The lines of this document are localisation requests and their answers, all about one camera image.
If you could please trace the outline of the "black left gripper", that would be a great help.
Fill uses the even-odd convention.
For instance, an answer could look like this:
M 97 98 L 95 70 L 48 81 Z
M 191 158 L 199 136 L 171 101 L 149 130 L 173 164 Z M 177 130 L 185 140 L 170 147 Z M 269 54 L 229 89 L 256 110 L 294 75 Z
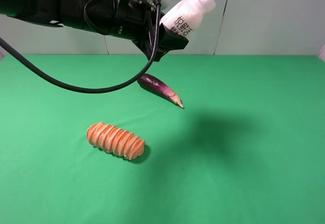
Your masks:
M 83 17 L 96 33 L 131 40 L 150 58 L 154 45 L 155 14 L 158 11 L 144 0 L 89 0 Z M 189 40 L 159 26 L 158 53 L 165 55 L 184 49 Z

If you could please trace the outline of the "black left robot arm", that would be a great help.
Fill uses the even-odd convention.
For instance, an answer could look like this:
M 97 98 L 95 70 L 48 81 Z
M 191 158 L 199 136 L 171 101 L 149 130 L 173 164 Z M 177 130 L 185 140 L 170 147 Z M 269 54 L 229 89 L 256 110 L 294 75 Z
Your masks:
M 149 0 L 1 0 L 1 13 L 49 27 L 69 26 L 132 41 L 147 58 L 159 61 L 181 50 L 188 39 L 156 22 Z

